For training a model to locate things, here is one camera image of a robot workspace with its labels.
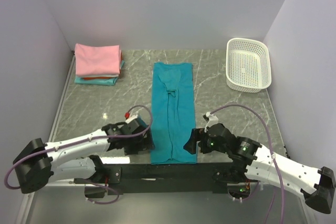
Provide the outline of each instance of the white wall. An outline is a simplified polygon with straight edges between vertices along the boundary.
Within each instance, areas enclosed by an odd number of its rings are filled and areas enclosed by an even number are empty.
[[[284,0],[46,0],[71,48],[226,48],[263,40]]]
[[[290,156],[336,172],[336,0],[286,0],[265,43],[272,104]],[[317,214],[319,223],[336,223]]]
[[[32,139],[48,135],[70,49],[43,0],[0,0],[0,175]],[[15,175],[11,184],[17,185]],[[0,183],[1,223],[14,223],[20,191]]]

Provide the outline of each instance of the marble tabletop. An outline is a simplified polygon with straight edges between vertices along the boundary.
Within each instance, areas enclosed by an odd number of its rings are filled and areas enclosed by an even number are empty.
[[[274,151],[285,154],[283,141],[269,100],[267,90],[243,93],[226,84],[224,50],[124,50],[125,64],[114,86],[75,84],[75,64],[66,86],[61,109],[52,132],[52,142],[88,134],[108,123],[124,121],[125,112],[136,104],[150,108],[152,73],[155,62],[193,64],[196,126],[204,127],[203,114],[222,105],[239,103],[254,109],[266,121]],[[148,122],[144,109],[134,110]],[[263,125],[252,113],[243,108],[227,108],[216,113],[219,121],[232,133],[246,136],[268,146]],[[109,163],[150,163],[150,153],[125,157],[123,150],[99,153]],[[198,153],[197,162],[230,162],[227,155],[212,152]]]

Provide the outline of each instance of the teal folded cloth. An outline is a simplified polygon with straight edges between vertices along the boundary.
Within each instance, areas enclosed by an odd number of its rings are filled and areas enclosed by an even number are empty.
[[[196,154],[183,149],[196,127],[192,67],[191,63],[154,64],[152,164],[197,162]]]
[[[121,61],[120,68],[124,65],[124,61]],[[107,85],[107,86],[113,86],[118,77],[110,78],[110,79],[93,79],[93,80],[84,80],[83,78],[80,78],[78,76],[75,77],[75,83],[76,84],[93,84],[93,85]]]

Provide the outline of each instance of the perforated basket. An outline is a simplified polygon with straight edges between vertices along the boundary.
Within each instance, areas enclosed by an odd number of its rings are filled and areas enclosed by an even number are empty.
[[[271,84],[268,48],[252,39],[234,38],[226,48],[226,83],[234,90],[257,93]]]

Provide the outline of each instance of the stack of folded clothes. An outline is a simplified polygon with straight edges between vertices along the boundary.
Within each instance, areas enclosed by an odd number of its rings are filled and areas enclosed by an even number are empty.
[[[75,46],[77,84],[113,86],[124,64],[119,46]]]

